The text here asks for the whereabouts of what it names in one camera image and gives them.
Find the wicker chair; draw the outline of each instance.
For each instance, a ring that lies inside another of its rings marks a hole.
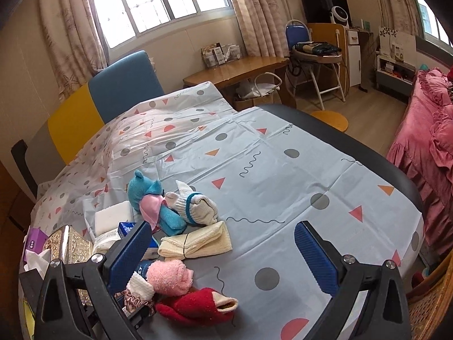
[[[432,339],[434,331],[447,313],[452,297],[453,254],[449,253],[431,275],[407,294],[412,340]],[[453,334],[453,325],[450,324],[449,327]]]

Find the beige curtain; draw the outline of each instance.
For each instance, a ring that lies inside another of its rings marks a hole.
[[[288,55],[276,0],[232,0],[249,56]]]
[[[417,0],[390,0],[390,12],[394,27],[414,36],[423,36],[423,26]]]
[[[60,100],[107,67],[89,0],[39,0]]]

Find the pink bedspread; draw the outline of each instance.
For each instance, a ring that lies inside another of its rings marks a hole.
[[[453,156],[441,152],[443,160],[439,160],[433,136],[440,126],[439,114],[452,103],[443,90],[445,81],[438,71],[418,72],[406,117],[387,155],[417,185],[424,204],[426,243],[439,256],[453,248],[452,184],[447,177],[452,170],[445,167],[453,164]]]

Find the pink fuzzy sock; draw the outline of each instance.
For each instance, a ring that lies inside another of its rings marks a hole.
[[[187,294],[192,286],[193,271],[186,268],[182,261],[155,261],[146,272],[146,280],[156,293],[167,296]]]

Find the patterned bed sheet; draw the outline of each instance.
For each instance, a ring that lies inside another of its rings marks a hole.
[[[156,314],[140,328],[144,339],[303,339],[330,296],[295,246],[302,220],[341,254],[378,265],[392,258],[402,274],[423,241],[421,213],[385,180],[264,110],[234,111],[209,82],[140,103],[105,125],[40,185],[33,226],[49,235],[70,224],[94,239],[94,213],[127,199],[136,169],[166,191],[182,180],[217,203],[233,250],[184,262],[194,286],[240,304],[232,323],[214,328],[181,329]]]

